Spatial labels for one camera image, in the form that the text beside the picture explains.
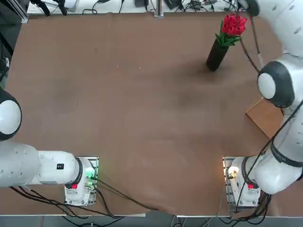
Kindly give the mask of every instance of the brown table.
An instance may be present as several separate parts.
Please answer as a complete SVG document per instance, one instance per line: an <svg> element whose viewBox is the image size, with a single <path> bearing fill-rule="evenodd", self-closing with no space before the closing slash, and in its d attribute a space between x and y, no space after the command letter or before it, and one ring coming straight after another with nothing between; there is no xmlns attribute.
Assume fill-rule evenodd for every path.
<svg viewBox="0 0 303 227"><path fill-rule="evenodd" d="M267 141L245 115L258 97L240 44L215 73L204 62L223 13L36 17L23 25L7 90L20 102L15 141L100 157L100 177L173 214L216 215L223 156L257 154ZM264 61L281 45L256 20ZM251 28L243 35L257 62ZM61 199L62 186L37 186ZM303 183L273 197L271 216L302 216ZM115 214L145 212L104 190ZM59 214L1 189L1 214ZM91 207L104 211L101 202ZM225 201L220 214L227 215Z"/></svg>

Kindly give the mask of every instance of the black vase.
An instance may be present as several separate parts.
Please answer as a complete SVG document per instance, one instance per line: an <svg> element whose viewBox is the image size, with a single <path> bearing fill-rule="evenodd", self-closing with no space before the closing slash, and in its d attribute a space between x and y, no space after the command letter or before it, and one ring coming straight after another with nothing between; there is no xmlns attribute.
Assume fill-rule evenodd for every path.
<svg viewBox="0 0 303 227"><path fill-rule="evenodd" d="M213 47L210 50L206 61L206 65L210 71L215 72L219 68L228 49L229 46L221 46L217 39L214 41Z"/></svg>

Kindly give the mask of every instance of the red flower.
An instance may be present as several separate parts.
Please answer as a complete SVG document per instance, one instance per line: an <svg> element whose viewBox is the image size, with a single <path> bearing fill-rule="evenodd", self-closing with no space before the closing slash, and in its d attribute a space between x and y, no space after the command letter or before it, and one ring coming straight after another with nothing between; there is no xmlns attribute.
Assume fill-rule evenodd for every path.
<svg viewBox="0 0 303 227"><path fill-rule="evenodd" d="M247 19L245 17L241 17L240 15L227 15L223 20L222 32L228 36L241 35L246 29L246 22Z"/></svg>

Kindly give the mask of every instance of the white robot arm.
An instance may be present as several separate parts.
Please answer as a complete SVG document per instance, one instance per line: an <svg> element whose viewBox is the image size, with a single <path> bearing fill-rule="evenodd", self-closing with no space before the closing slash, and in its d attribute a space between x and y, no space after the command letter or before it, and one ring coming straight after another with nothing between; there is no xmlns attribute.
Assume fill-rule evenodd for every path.
<svg viewBox="0 0 303 227"><path fill-rule="evenodd" d="M64 184L66 203L94 204L96 182L91 177L97 176L96 166L88 158L68 152L37 151L9 141L19 130L21 119L18 101L0 88L0 187Z"/></svg>
<svg viewBox="0 0 303 227"><path fill-rule="evenodd" d="M239 0L251 16L266 19L283 44L281 58L269 62L258 75L262 96L284 109L284 123L303 100L303 1L302 0ZM275 194L302 176L303 109L277 134L254 165L254 157L237 157L231 171L235 201L239 206L256 206L260 189Z"/></svg>

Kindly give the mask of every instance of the wooden board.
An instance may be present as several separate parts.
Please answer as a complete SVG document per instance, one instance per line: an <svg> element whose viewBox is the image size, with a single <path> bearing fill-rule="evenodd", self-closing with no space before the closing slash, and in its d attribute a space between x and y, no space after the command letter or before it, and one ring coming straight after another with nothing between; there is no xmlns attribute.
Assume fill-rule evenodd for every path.
<svg viewBox="0 0 303 227"><path fill-rule="evenodd" d="M266 99L258 100L246 114L269 138L274 136L283 120L281 110Z"/></svg>

